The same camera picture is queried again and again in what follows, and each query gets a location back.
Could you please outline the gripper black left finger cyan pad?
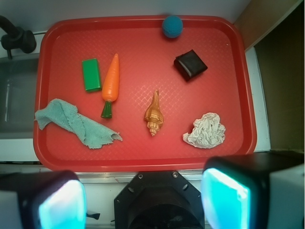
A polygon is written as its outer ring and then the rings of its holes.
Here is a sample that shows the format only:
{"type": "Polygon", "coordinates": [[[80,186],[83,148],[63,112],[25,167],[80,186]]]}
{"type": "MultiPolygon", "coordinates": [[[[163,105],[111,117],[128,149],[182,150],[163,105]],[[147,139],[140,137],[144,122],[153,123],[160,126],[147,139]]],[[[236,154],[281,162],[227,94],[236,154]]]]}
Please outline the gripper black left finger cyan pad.
{"type": "Polygon", "coordinates": [[[72,171],[0,176],[2,229],[83,229],[84,185],[72,171]]]}

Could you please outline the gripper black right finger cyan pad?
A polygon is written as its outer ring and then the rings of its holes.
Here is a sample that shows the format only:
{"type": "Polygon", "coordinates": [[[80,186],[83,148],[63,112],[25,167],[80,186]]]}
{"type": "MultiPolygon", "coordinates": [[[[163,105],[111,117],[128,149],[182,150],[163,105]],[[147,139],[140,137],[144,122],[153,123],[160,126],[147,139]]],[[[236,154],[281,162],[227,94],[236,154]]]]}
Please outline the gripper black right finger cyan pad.
{"type": "Polygon", "coordinates": [[[201,194],[213,229],[302,229],[305,156],[270,151],[211,157],[203,169],[201,194]]]}

